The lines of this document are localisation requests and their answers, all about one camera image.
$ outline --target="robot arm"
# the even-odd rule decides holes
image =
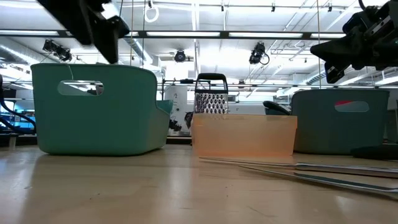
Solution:
[[[343,26],[343,32],[346,36],[310,49],[326,62],[328,83],[336,83],[350,65],[356,70],[365,66],[376,70],[398,66],[398,0],[390,0],[379,9],[368,6],[355,13]]]
[[[83,45],[92,45],[109,63],[118,62],[118,39],[129,33],[119,17],[105,19],[103,4],[111,0],[37,0]]]

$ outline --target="plastic container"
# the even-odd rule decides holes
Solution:
[[[194,114],[193,150],[198,156],[289,156],[296,128],[296,116]]]
[[[383,142],[389,92],[307,90],[292,97],[298,117],[294,151],[348,155]]]
[[[156,76],[124,65],[32,67],[40,150],[49,154],[131,156],[166,143],[172,101],[156,101]],[[95,80],[100,95],[65,91],[61,81]]]

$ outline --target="metal tongs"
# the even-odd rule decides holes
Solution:
[[[254,161],[244,161],[244,160],[234,160],[234,159],[219,159],[212,157],[201,157],[201,159],[220,161],[220,162],[233,162],[239,164],[252,164],[260,166],[270,166],[270,167],[281,167],[281,168],[293,168],[297,170],[307,170],[307,171],[322,171],[322,172],[334,172],[340,174],[358,174],[358,175],[368,175],[374,177],[392,177],[398,178],[398,169],[391,168],[381,168],[381,167],[366,167],[366,166],[343,166],[343,165],[326,165],[326,164],[311,164],[299,162],[296,164],[284,164],[284,163],[273,163],[273,162],[254,162]],[[387,195],[394,199],[398,199],[398,188],[381,187],[370,184],[362,184],[357,182],[351,182],[346,180],[332,179],[328,177],[320,177],[316,175],[298,174],[294,172],[289,174],[286,172],[275,172],[271,170],[265,170],[258,167],[248,167],[240,166],[245,169],[258,170],[262,172],[267,172],[269,174],[283,175],[287,177],[295,177],[301,180],[307,180],[311,182],[317,182],[322,184],[333,185],[337,187],[343,187],[346,189],[360,190],[363,192],[371,192],[374,194]]]

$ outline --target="bin handle hole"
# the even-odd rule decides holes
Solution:
[[[63,80],[57,90],[64,96],[99,96],[104,92],[104,85],[100,81]]]
[[[369,111],[369,105],[365,101],[337,101],[335,103],[335,110],[345,113],[364,113]]]

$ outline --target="wooden table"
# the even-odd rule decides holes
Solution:
[[[301,154],[263,161],[398,165]],[[394,179],[316,175],[398,187]],[[1,224],[398,223],[398,201],[203,162],[190,146],[173,145],[136,157],[0,152],[0,205]]]

